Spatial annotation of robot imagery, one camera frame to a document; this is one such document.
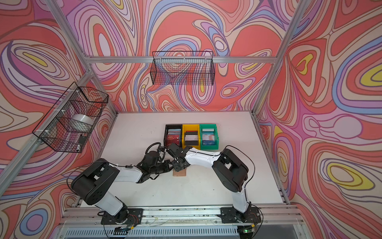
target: small wooden block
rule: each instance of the small wooden block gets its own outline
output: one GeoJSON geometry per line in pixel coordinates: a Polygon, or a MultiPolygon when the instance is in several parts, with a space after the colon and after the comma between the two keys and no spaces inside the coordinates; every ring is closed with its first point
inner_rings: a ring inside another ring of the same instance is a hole
{"type": "Polygon", "coordinates": [[[185,177],[186,176],[186,169],[183,169],[179,172],[172,170],[172,176],[174,176],[174,177],[185,177]]]}

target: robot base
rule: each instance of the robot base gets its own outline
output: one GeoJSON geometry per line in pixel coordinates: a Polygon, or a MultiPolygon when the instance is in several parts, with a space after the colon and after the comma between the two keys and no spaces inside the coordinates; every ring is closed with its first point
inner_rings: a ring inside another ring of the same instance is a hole
{"type": "Polygon", "coordinates": [[[256,207],[248,207],[244,213],[239,212],[233,207],[220,208],[220,215],[222,223],[253,223],[258,224],[261,222],[259,209],[256,207]]]}
{"type": "Polygon", "coordinates": [[[143,213],[142,208],[129,208],[129,209],[127,209],[127,207],[126,207],[126,210],[121,210],[121,211],[126,212],[126,214],[123,216],[121,215],[119,217],[118,217],[118,214],[115,216],[112,216],[112,215],[108,214],[107,212],[104,212],[105,214],[104,214],[104,216],[102,216],[101,224],[102,225],[134,225],[135,226],[135,225],[138,225],[141,223],[142,213],[143,213]]]}

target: psychedelic patterned wall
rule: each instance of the psychedelic patterned wall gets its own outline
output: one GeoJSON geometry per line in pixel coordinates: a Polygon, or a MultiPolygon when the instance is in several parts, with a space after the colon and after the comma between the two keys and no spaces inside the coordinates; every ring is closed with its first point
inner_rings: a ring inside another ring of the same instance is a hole
{"type": "Polygon", "coordinates": [[[382,238],[382,2],[313,0],[256,112],[313,238],[382,238]]]}
{"type": "MultiPolygon", "coordinates": [[[[91,56],[151,56],[156,50],[275,56],[296,4],[85,0],[61,6],[84,52],[91,56]]],[[[150,64],[93,66],[118,111],[252,109],[270,64],[215,67],[214,86],[152,86],[150,64]]]]}
{"type": "MultiPolygon", "coordinates": [[[[3,170],[41,117],[84,70],[43,0],[1,1],[0,23],[3,170]]],[[[54,152],[46,145],[38,148],[0,198],[0,239],[49,237],[76,198],[66,186],[66,177],[94,160],[111,117],[106,108],[81,154],[54,152]]]]}
{"type": "Polygon", "coordinates": [[[73,0],[60,4],[87,55],[151,56],[159,49],[185,48],[244,56],[265,49],[269,50],[265,54],[276,55],[297,3],[73,0]]]}
{"type": "Polygon", "coordinates": [[[0,3],[0,170],[84,73],[46,9],[39,0],[0,3]]]}
{"type": "Polygon", "coordinates": [[[117,111],[251,110],[270,64],[229,63],[211,85],[152,85],[150,64],[93,64],[117,111]]]}

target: wire mesh basket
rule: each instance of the wire mesh basket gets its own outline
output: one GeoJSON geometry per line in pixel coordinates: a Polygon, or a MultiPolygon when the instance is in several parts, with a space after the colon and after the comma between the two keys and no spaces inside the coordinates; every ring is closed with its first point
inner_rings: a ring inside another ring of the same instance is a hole
{"type": "Polygon", "coordinates": [[[77,86],[48,126],[43,130],[35,128],[33,134],[54,151],[81,153],[108,98],[107,93],[92,87],[77,86]]]}
{"type": "Polygon", "coordinates": [[[211,51],[156,51],[150,75],[153,85],[213,85],[211,51]]]}

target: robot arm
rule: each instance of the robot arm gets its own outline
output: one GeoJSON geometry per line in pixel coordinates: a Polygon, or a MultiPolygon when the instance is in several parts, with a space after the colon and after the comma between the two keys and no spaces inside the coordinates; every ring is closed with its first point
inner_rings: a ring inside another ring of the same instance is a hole
{"type": "Polygon", "coordinates": [[[248,168],[231,150],[209,152],[190,146],[183,149],[173,143],[167,152],[174,158],[172,162],[163,161],[159,152],[150,151],[137,166],[116,166],[100,158],[73,180],[71,188],[88,205],[96,205],[114,216],[115,223],[123,224],[128,210],[123,202],[108,191],[113,182],[142,183],[151,178],[151,174],[171,171],[169,164],[172,164],[175,171],[190,165],[201,165],[211,167],[222,184],[232,191],[233,207],[236,210],[241,213],[247,210],[248,203],[242,186],[248,178],[248,168]]]}

